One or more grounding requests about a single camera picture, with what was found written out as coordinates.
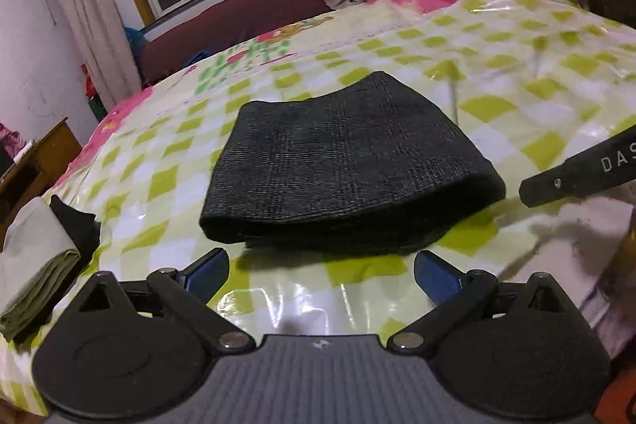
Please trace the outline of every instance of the bed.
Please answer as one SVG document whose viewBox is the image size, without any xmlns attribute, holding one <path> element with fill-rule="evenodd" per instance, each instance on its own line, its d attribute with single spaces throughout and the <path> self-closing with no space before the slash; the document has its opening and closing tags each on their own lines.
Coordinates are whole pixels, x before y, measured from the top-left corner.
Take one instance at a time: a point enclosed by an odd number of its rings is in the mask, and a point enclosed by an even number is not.
<svg viewBox="0 0 636 424">
<path fill-rule="evenodd" d="M 496 275 L 533 250 L 560 208 L 524 207 L 522 179 L 636 124 L 636 31 L 575 0 L 453 0 L 423 13 L 378 0 L 318 15 L 173 74 L 101 123 L 47 196 L 92 212 L 101 245 L 53 321 L 98 270 L 120 280 L 183 268 L 217 246 L 198 216 L 210 173 L 247 101 L 302 100 L 384 70 L 439 106 L 492 161 L 505 200 L 460 222 L 431 250 Z M 377 333 L 432 308 L 413 280 L 413 250 L 223 245 L 230 278 L 209 306 L 259 340 L 266 333 Z M 0 391 L 45 409 L 31 379 L 51 324 L 23 347 L 0 341 Z"/>
</svg>

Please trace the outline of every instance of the maroon sofa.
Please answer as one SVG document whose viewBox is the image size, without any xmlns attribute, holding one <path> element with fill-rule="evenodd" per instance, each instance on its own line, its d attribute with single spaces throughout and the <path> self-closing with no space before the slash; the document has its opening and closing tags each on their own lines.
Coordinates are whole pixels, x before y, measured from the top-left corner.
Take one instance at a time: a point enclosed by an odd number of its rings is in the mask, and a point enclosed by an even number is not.
<svg viewBox="0 0 636 424">
<path fill-rule="evenodd" d="M 139 66 L 145 80 L 155 83 L 200 51 L 219 52 L 328 11 L 323 0 L 225 0 L 148 42 Z"/>
</svg>

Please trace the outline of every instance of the wooden desk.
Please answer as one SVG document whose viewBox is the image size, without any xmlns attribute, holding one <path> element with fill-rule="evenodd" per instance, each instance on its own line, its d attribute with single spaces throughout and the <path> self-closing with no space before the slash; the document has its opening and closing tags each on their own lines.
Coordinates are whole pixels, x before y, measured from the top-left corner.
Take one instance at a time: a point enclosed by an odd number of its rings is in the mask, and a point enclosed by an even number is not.
<svg viewBox="0 0 636 424">
<path fill-rule="evenodd" d="M 18 211 L 53 187 L 81 152 L 65 117 L 0 177 L 0 252 L 6 230 Z"/>
</svg>

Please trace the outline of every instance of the checkered bedsheet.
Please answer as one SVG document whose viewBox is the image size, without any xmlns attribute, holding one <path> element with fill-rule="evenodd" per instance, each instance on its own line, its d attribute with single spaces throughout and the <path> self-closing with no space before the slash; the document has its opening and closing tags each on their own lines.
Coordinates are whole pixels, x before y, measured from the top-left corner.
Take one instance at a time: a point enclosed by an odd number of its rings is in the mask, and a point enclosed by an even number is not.
<svg viewBox="0 0 636 424">
<path fill-rule="evenodd" d="M 495 274 L 533 249 L 535 228 L 555 211 L 525 208 L 517 197 L 521 179 L 636 124 L 636 31 L 572 0 L 461 0 L 410 26 L 273 63 L 245 52 L 231 70 L 220 67 L 253 44 L 198 64 L 182 76 L 182 87 L 192 90 L 185 101 L 147 124 L 125 125 L 88 167 L 52 191 L 103 223 L 101 246 L 53 319 L 98 269 L 142 279 L 162 266 L 183 268 L 216 246 L 198 228 L 198 216 L 211 170 L 247 101 L 307 99 L 384 70 L 435 102 L 492 161 L 508 197 L 460 222 L 431 249 L 460 269 Z M 218 75 L 223 80 L 212 81 Z M 257 339 L 268 332 L 371 332 L 386 339 L 432 308 L 413 281 L 412 253 L 225 249 L 230 279 L 209 306 Z M 31 357 L 49 328 L 26 350 L 0 341 L 0 390 L 34 412 L 43 407 Z"/>
</svg>

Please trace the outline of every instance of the folded black fabric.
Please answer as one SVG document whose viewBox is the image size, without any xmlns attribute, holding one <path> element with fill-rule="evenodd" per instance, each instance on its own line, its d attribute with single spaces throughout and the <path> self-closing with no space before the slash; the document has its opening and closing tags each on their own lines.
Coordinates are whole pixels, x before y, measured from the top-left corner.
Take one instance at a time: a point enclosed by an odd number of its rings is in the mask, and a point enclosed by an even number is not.
<svg viewBox="0 0 636 424">
<path fill-rule="evenodd" d="M 374 72 L 319 98 L 243 105 L 200 225 L 222 243 L 423 245 L 505 193 L 437 106 Z"/>
</svg>

